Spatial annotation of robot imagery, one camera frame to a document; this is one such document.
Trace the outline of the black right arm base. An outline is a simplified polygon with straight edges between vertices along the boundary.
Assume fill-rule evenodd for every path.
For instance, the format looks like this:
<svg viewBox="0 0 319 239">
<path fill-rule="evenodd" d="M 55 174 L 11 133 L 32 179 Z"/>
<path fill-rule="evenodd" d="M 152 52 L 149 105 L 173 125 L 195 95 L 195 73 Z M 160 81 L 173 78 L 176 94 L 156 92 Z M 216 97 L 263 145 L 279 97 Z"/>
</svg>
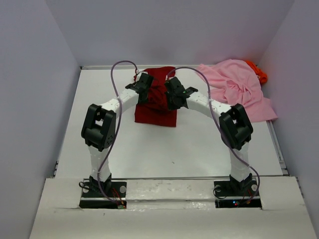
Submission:
<svg viewBox="0 0 319 239">
<path fill-rule="evenodd" d="M 214 181 L 213 195 L 217 209 L 262 208 L 260 194 L 251 198 L 257 189 L 257 181 L 253 180 L 243 191 L 235 192 L 230 181 Z"/>
</svg>

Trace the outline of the pink t shirt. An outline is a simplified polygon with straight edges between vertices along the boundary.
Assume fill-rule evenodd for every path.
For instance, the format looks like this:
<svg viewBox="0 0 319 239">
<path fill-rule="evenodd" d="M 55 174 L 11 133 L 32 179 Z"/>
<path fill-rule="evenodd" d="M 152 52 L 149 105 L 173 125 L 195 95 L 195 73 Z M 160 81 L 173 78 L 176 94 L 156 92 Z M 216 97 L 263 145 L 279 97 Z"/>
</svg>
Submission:
<svg viewBox="0 0 319 239">
<path fill-rule="evenodd" d="M 229 59 L 213 66 L 197 67 L 208 80 L 211 98 L 221 103 L 241 104 L 251 122 L 276 120 L 270 99 L 265 98 L 254 70 L 244 61 Z"/>
</svg>

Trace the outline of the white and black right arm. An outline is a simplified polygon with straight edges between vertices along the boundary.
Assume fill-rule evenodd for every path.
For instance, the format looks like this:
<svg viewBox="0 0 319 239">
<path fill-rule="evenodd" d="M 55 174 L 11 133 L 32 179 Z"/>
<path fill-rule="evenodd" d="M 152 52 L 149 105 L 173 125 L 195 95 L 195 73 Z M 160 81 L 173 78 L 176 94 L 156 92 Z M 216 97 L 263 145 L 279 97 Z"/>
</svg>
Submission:
<svg viewBox="0 0 319 239">
<path fill-rule="evenodd" d="M 167 105 L 170 110 L 187 108 L 197 111 L 217 123 L 223 143 L 230 153 L 229 180 L 218 187 L 221 197 L 243 196 L 252 185 L 248 148 L 253 127 L 241 104 L 230 106 L 200 93 L 194 87 L 185 88 L 177 77 L 164 83 Z"/>
</svg>

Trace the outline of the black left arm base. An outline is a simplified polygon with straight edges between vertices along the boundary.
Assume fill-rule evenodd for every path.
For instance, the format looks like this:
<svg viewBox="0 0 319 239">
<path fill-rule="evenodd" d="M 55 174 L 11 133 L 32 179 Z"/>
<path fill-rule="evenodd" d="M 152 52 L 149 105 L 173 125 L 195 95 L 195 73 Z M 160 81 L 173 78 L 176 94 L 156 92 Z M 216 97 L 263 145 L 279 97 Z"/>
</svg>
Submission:
<svg viewBox="0 0 319 239">
<path fill-rule="evenodd" d="M 106 198 L 100 189 L 88 180 L 80 181 L 79 187 L 82 189 L 79 207 L 82 209 L 126 209 L 126 181 L 113 181 Z"/>
</svg>

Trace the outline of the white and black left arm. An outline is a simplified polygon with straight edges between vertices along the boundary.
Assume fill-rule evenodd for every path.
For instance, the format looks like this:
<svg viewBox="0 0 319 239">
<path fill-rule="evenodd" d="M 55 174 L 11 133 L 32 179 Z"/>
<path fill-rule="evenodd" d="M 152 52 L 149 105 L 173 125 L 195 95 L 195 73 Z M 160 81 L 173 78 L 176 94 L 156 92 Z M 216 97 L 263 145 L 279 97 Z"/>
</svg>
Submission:
<svg viewBox="0 0 319 239">
<path fill-rule="evenodd" d="M 114 89 L 115 98 L 101 105 L 91 104 L 87 109 L 81 137 L 88 146 L 91 158 L 89 188 L 100 197 L 108 198 L 112 188 L 108 157 L 119 132 L 122 113 L 137 104 L 148 102 L 148 92 L 154 79 L 147 72 L 140 72 L 121 93 Z"/>
</svg>

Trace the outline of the dark red t shirt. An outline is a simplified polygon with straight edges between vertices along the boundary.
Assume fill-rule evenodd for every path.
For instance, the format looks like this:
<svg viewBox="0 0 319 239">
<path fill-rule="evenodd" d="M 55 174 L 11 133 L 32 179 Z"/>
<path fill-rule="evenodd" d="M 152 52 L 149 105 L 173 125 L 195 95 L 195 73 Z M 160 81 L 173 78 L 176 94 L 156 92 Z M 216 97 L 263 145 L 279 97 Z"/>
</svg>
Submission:
<svg viewBox="0 0 319 239">
<path fill-rule="evenodd" d="M 148 102 L 136 105 L 136 123 L 176 127 L 177 111 L 168 109 L 164 85 L 167 74 L 174 69 L 173 66 L 144 69 L 144 72 L 153 76 L 154 80 L 148 92 Z"/>
</svg>

